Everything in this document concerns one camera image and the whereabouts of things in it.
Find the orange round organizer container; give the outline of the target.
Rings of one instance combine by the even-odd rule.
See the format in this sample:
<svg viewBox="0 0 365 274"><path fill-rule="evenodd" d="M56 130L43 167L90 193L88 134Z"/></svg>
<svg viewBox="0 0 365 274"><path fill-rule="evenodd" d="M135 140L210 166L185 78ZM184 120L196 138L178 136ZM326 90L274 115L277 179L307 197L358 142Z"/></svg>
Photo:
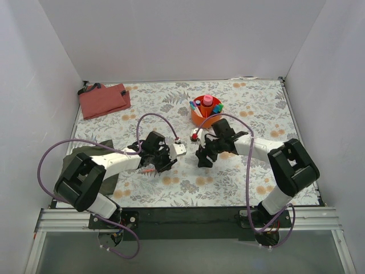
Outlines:
<svg viewBox="0 0 365 274"><path fill-rule="evenodd" d="M202 103L203 96L204 95L200 95L200 96L196 97L195 99L193 99L191 101L200 100L201 103ZM192 120L192 123L194 125L199 126L206 118L210 117L210 119L207 122L205 122L202 126L203 128L210 128L213 123L217 122L221 118L220 113L222 113L223 109L221 110L220 113L215 114L215 115L211 115L211 112L212 112L213 108L216 105L219 105L220 103L222 103L218 98L216 98L214 96L212 96L212 97L213 97L213 104L210 107L204 107L202 104L201 104L201 106L198 106L198 108L200 110L200 113L203 116L202 118L197 116L194 113L194 111L192 110L192 108L190 107L190 109L191 109L191 120Z"/></svg>

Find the pink capped pen tube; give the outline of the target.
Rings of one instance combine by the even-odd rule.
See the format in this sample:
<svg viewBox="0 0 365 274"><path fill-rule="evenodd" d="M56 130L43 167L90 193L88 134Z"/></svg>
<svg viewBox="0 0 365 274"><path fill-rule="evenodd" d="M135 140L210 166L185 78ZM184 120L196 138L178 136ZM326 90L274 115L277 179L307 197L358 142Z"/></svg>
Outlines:
<svg viewBox="0 0 365 274"><path fill-rule="evenodd" d="M204 95L201 104L204 107L210 107L213 104L213 97L211 95Z"/></svg>

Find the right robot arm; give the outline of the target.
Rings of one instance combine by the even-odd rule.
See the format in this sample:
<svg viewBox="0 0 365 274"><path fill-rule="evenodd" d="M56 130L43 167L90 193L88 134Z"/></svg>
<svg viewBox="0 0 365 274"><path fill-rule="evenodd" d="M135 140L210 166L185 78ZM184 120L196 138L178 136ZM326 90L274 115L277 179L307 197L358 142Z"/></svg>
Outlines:
<svg viewBox="0 0 365 274"><path fill-rule="evenodd" d="M271 166L276 186L257 206L258 220L271 227L279 219L279 211L304 188L320 177L312 158L298 139L286 142L253 138L245 131L235 132L226 119L212 124L214 134L194 129L190 133L193 142L200 145L196 151L199 167L213 167L219 154L251 156Z"/></svg>

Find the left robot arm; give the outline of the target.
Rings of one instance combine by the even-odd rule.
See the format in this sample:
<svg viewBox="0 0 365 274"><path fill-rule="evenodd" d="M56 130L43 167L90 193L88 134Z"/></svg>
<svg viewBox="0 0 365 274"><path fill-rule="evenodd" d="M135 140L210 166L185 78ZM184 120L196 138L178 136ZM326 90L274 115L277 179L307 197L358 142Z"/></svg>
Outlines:
<svg viewBox="0 0 365 274"><path fill-rule="evenodd" d="M185 154L182 143L167 145L162 134L152 131L145 140L134 142L121 153L77 154L61 174L54 190L77 211L97 214L108 228L116 228L121 223L119 206L100 193L102 183L121 172L149 165L153 165L158 173L168 171L177 158Z"/></svg>

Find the blue capped white marker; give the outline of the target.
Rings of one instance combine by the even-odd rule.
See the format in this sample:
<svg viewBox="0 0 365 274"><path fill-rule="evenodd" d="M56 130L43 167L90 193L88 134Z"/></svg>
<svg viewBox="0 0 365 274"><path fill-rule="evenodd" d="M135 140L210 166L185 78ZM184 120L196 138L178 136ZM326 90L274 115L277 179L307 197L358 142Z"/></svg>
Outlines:
<svg viewBox="0 0 365 274"><path fill-rule="evenodd" d="M189 102L189 104L190 104L190 106L191 106L191 108L192 108L192 110L194 111L194 113L197 115L197 116L199 116L199 117L203 117L202 116L202 114L200 113L200 110L199 110L199 108L197 107L197 105L196 105L196 103L195 103L195 101L190 101Z"/></svg>

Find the blue black highlighter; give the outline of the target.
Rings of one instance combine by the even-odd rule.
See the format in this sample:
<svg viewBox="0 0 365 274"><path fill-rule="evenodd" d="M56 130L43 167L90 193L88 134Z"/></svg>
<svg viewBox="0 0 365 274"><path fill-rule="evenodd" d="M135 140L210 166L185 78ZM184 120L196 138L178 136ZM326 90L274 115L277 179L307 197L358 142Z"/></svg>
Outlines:
<svg viewBox="0 0 365 274"><path fill-rule="evenodd" d="M213 108L213 110L212 110L212 112L211 112L211 115L215 115L215 114L218 114L218 113L220 113L221 112L221 106L220 105L216 105L214 108Z"/></svg>

